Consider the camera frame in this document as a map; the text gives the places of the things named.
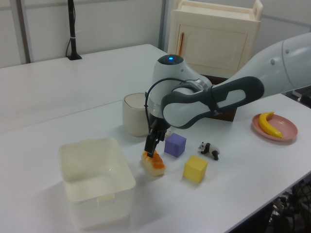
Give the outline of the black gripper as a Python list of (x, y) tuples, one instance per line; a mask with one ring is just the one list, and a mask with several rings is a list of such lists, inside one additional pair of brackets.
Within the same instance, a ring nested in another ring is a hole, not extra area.
[(146, 143), (144, 151), (147, 152), (147, 156), (154, 157), (154, 152), (158, 141), (164, 141), (167, 129), (170, 128), (170, 124), (165, 119), (155, 116), (150, 116), (150, 135), (146, 137)]

